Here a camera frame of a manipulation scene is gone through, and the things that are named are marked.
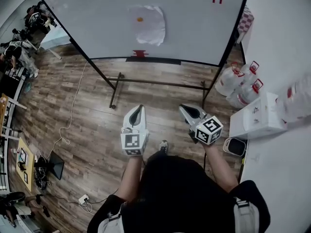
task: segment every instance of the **shoe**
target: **shoe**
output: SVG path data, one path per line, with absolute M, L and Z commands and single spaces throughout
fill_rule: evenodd
M 162 150 L 164 150 L 166 154 L 168 153 L 168 151 L 169 151 L 169 144 L 168 144 L 167 140 L 163 140 L 159 144 L 159 151 L 162 151 Z
M 43 196 L 42 194 L 37 194 L 35 196 L 35 201 L 37 202 L 37 204 L 41 204 L 41 198 L 40 197 L 42 197 L 42 196 Z
M 50 213 L 48 211 L 48 208 L 43 206 L 43 213 L 47 216 L 47 217 L 50 217 Z

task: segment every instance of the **hand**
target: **hand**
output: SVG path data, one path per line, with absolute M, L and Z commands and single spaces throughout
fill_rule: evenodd
M 216 145 L 215 145 L 214 143 L 207 145 L 207 144 L 201 142 L 201 144 L 202 144 L 202 146 L 203 146 L 203 148 L 204 148 L 205 151 L 209 151 L 209 150 L 218 150 L 217 147 L 216 147 Z

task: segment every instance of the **electrical outlet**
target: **electrical outlet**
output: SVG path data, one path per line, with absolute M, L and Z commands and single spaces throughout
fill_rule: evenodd
M 79 203 L 84 204 L 88 200 L 89 200 L 88 194 L 84 194 L 82 197 L 79 198 Z

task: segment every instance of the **white cable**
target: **white cable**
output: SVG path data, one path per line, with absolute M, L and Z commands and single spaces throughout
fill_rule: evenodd
M 85 209 L 83 209 L 83 207 L 81 206 L 81 204 L 80 204 L 80 203 L 79 203 L 79 206 L 81 207 L 81 209 L 82 209 L 82 210 L 84 210 L 84 212 L 86 212 L 86 213 L 90 213 L 90 214 L 94 215 L 94 214 L 92 213 L 92 211 L 93 211 L 93 206 L 92 206 L 90 203 L 88 203 L 87 201 L 86 201 L 86 206 L 83 206 L 83 207 L 86 207 L 86 210 L 85 210 Z
M 87 65 L 87 62 L 86 62 L 86 64 L 84 65 L 83 72 L 82 72 L 82 75 L 81 75 L 81 78 L 80 78 L 80 81 L 79 81 L 78 89 L 77 89 L 76 95 L 74 96 L 74 99 L 73 99 L 73 101 L 72 101 L 69 126 L 68 126 L 68 127 L 60 127 L 60 128 L 59 128 L 59 135 L 60 135 L 60 138 L 54 143 L 53 148 L 52 148 L 52 150 L 50 151 L 50 154 L 49 154 L 49 156 L 47 157 L 47 159 L 50 157 L 51 153 L 53 152 L 56 143 L 58 143 L 60 140 L 64 140 L 64 142 L 65 142 L 67 145 L 70 144 L 70 141 L 69 141 L 68 139 L 65 139 L 65 138 L 62 136 L 61 129 L 68 130 L 68 129 L 70 129 L 70 127 L 71 127 L 71 124 L 72 124 L 73 105 L 74 105 L 74 101 L 76 100 L 76 97 L 77 97 L 79 88 L 80 88 L 81 80 L 82 80 L 82 77 L 83 77 L 83 74 L 84 74 L 84 70 L 86 69 L 86 65 Z

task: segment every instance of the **backpack strap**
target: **backpack strap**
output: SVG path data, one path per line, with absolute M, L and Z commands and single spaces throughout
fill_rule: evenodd
M 259 211 L 251 202 L 235 198 L 234 219 L 235 233 L 258 233 L 259 232 Z
M 123 221 L 121 216 L 121 208 L 119 212 L 110 218 L 105 219 L 98 227 L 98 233 L 124 233 Z

